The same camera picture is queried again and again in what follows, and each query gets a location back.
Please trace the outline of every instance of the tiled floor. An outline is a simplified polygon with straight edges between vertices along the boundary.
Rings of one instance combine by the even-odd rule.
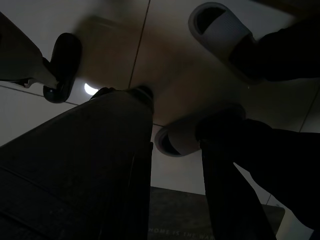
[[[276,235],[278,240],[308,240],[310,238],[314,231],[304,226],[292,211],[279,202],[274,196],[270,197],[268,205],[285,209],[284,217]]]
[[[263,82],[256,86],[239,80],[189,33],[188,17],[204,2],[207,0],[1,1],[1,12],[26,33],[47,59],[63,32],[77,34],[84,53],[69,103],[47,102],[39,84],[24,89],[0,82],[0,146],[89,100],[85,84],[95,89],[148,85],[155,95],[154,123],[161,126],[216,102],[236,102],[246,108],[249,118],[274,128],[320,133],[319,95],[313,103],[318,79]],[[228,6],[256,38],[294,20],[284,12],[250,0],[217,2]],[[154,125],[152,139],[161,126]],[[247,171],[239,169],[260,201],[273,205],[273,197],[255,184]],[[173,158],[154,148],[151,184],[204,194],[200,152]],[[289,239],[287,232],[292,227],[283,229],[278,239]],[[299,231],[308,233],[305,228]]]

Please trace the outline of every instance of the dark pants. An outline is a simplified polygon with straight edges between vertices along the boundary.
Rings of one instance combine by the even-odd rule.
[[[320,15],[268,34],[255,45],[245,38],[230,60],[247,75],[272,82],[320,77]],[[320,135],[272,129],[250,119],[222,129],[200,144],[214,237],[275,239],[257,195],[234,163],[304,225],[318,230]]]
[[[282,33],[261,44],[277,36],[282,45]],[[267,68],[279,66],[280,55],[287,54],[275,49],[269,57],[281,61],[265,68],[260,61],[261,74],[268,75]],[[152,109],[136,97],[108,92],[0,148],[1,239],[147,239]],[[219,139],[200,141],[217,240],[275,239],[257,195],[233,162],[306,226],[318,229],[317,137],[245,120]]]

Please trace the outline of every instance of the slipper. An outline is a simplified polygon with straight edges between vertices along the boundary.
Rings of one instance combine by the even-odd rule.
[[[246,118],[246,111],[239,104],[214,105],[163,127],[155,136],[155,146],[161,153],[170,157],[183,157],[200,150],[196,138],[199,122],[226,110],[242,120]]]
[[[246,83],[262,80],[248,77],[230,62],[231,54],[243,39],[247,37],[253,45],[256,40],[229,8],[217,2],[204,3],[191,13],[188,25],[193,37]]]

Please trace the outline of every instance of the doormat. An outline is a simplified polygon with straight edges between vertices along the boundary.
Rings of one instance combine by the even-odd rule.
[[[285,210],[262,207],[277,234]],[[148,240],[214,240],[206,196],[151,187]]]

